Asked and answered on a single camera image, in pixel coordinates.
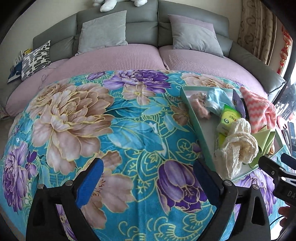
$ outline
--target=purple package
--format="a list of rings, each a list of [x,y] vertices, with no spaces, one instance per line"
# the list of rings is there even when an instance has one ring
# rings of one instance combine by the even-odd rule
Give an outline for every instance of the purple package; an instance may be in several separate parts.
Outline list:
[[[235,106],[235,109],[241,113],[242,118],[246,118],[246,111],[244,109],[244,103],[240,99],[238,93],[233,89],[233,95],[232,95],[232,103]]]

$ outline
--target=black and white patterned pillow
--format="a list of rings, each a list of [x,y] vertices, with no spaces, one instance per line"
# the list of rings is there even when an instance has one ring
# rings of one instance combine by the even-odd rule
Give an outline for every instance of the black and white patterned pillow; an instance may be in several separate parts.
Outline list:
[[[50,40],[23,58],[22,81],[51,63],[49,60],[49,48]]]

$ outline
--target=sofa armrest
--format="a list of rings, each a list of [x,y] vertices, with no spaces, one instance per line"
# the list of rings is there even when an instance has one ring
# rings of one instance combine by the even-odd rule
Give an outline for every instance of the sofa armrest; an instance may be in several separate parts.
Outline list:
[[[13,93],[13,91],[21,84],[21,80],[15,80],[9,84],[4,85],[0,88],[0,105],[5,108],[6,103]]]
[[[229,58],[249,71],[268,95],[278,92],[286,83],[279,74],[235,42],[232,43]]]

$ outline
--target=tray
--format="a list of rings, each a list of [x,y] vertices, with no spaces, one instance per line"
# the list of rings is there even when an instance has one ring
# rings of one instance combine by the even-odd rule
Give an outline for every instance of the tray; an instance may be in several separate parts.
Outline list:
[[[211,87],[183,86],[180,91],[180,97],[182,101],[188,106],[190,122],[193,125],[195,133],[198,137],[199,144],[202,149],[203,156],[205,158],[205,162],[212,171],[216,171],[212,156],[215,151],[216,127],[220,122],[220,117],[211,113],[211,118],[209,120],[198,119],[189,101],[189,98],[191,95],[195,93],[207,93],[210,88]],[[229,99],[232,100],[233,90],[223,89],[223,88],[222,90],[224,90],[227,96],[229,97]],[[236,92],[240,97],[242,97],[239,90],[236,90]],[[281,141],[281,138],[277,129],[276,129],[274,146],[275,146],[275,154],[283,148],[283,143]],[[242,165],[240,173],[231,181],[236,181],[240,178],[243,178],[244,176],[248,175],[249,173],[251,173],[257,168],[258,168],[258,165],[256,165],[254,168],[251,168],[249,165]]]

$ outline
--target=plush toy leg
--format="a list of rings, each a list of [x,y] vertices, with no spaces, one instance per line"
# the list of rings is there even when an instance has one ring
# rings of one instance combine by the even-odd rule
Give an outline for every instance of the plush toy leg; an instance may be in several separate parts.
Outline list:
[[[100,8],[101,12],[107,12],[112,10],[117,4],[117,0],[106,0],[103,6]]]
[[[102,5],[104,3],[105,0],[94,0],[93,6],[97,7],[99,5]]]
[[[143,6],[147,3],[147,0],[131,0],[131,1],[135,2],[136,7]]]

